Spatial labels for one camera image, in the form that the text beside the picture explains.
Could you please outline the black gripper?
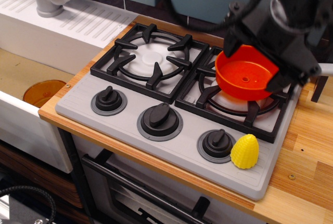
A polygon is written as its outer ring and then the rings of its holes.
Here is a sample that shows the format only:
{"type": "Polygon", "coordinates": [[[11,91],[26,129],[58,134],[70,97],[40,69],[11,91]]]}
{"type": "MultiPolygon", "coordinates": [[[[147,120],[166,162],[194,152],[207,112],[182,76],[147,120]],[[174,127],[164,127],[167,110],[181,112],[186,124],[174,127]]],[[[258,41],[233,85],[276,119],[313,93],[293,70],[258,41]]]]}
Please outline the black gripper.
{"type": "Polygon", "coordinates": [[[270,0],[266,10],[258,7],[259,1],[230,3],[225,56],[230,58],[241,45],[250,45],[277,65],[279,72],[266,85],[270,93],[327,75],[328,69],[315,58],[316,48],[307,38],[328,24],[328,0],[270,0]]]}

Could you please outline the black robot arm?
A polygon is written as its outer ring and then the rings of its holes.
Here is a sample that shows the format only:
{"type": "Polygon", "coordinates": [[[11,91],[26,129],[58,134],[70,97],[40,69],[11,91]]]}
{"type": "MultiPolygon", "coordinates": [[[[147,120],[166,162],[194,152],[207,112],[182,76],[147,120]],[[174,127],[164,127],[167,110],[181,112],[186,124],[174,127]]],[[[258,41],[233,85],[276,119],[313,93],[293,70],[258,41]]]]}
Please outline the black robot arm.
{"type": "Polygon", "coordinates": [[[307,41],[312,30],[332,29],[332,0],[270,0],[268,10],[233,2],[229,6],[224,60],[217,62],[222,90],[240,99],[263,99],[289,85],[305,85],[323,74],[332,48],[307,41]]]}

